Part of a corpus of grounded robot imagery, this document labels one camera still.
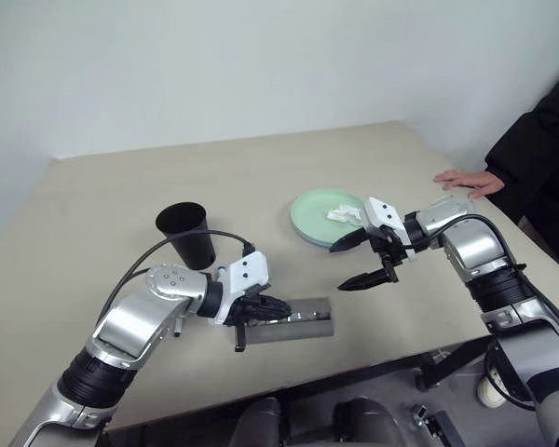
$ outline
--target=white wall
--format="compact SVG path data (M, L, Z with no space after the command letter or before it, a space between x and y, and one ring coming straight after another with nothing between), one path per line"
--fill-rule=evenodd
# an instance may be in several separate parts
M0 227L78 156L402 119L467 169L559 75L559 0L0 0Z

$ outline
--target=black jacket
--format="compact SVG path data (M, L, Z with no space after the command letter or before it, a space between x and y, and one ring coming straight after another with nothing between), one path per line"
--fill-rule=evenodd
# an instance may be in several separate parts
M559 81L486 156L505 188L489 199L514 222L522 216L559 256Z

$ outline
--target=table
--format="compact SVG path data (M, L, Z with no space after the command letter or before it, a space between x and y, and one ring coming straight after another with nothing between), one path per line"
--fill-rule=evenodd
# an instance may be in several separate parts
M250 345L236 354L233 329L192 318L183 336L161 344L139 372L111 427L486 334L478 306L442 251L399 267L398 284L340 292L344 279L377 269L377 257L368 245L335 254L309 245L289 219L299 194L325 187L377 196L404 215L443 196L432 177L450 168L397 122L53 162L0 239L0 445L84 344L120 275L161 239L155 216L174 202L199 202L210 228L254 242L269 261L270 294L330 297L335 334ZM477 206L559 306L556 263L486 199ZM217 264L240 256L234 241L216 238L214 245ZM151 259L179 261L172 248Z

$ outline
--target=black cup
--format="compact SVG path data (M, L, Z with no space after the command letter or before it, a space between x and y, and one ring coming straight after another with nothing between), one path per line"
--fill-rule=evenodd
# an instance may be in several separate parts
M176 203L157 215L156 227L166 237L183 231L206 230L207 213L198 203ZM215 249L210 235L180 237L171 244L191 270L202 270L215 261Z

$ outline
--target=green plate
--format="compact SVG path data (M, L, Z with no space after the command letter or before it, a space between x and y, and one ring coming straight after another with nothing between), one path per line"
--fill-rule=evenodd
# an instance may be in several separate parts
M348 222L327 219L327 212L340 205L362 210L362 200L340 189L313 189L299 196L292 204L290 217L296 232L308 242L329 248L340 237L361 227Z

